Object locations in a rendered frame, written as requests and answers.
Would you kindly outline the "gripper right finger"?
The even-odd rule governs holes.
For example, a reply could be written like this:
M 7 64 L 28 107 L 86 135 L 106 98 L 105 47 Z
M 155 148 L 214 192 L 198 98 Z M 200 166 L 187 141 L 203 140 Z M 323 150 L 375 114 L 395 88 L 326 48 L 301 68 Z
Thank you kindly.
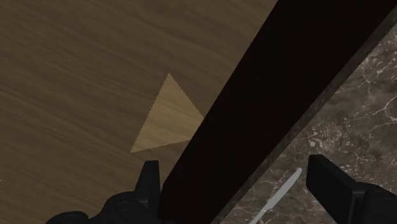
M 306 187 L 337 224 L 397 224 L 397 195 L 355 181 L 323 155 L 310 155 Z

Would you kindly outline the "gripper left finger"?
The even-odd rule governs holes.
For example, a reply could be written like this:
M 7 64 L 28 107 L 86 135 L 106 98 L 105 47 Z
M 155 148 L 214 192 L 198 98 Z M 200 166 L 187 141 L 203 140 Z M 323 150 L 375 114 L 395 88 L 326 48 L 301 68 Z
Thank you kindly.
M 133 191 L 111 196 L 100 212 L 89 218 L 82 211 L 57 214 L 45 224 L 162 224 L 157 217 L 160 172 L 157 160 L 146 161 Z

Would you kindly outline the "grey knife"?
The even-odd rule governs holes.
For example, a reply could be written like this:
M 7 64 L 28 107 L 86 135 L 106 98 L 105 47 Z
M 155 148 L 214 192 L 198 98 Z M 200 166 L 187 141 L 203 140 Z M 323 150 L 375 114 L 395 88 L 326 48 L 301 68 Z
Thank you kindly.
M 296 183 L 297 179 L 302 173 L 302 168 L 298 168 L 286 182 L 276 191 L 267 203 L 261 208 L 258 214 L 248 223 L 257 224 L 261 217 L 269 210 L 271 210 L 289 191 L 289 189 Z

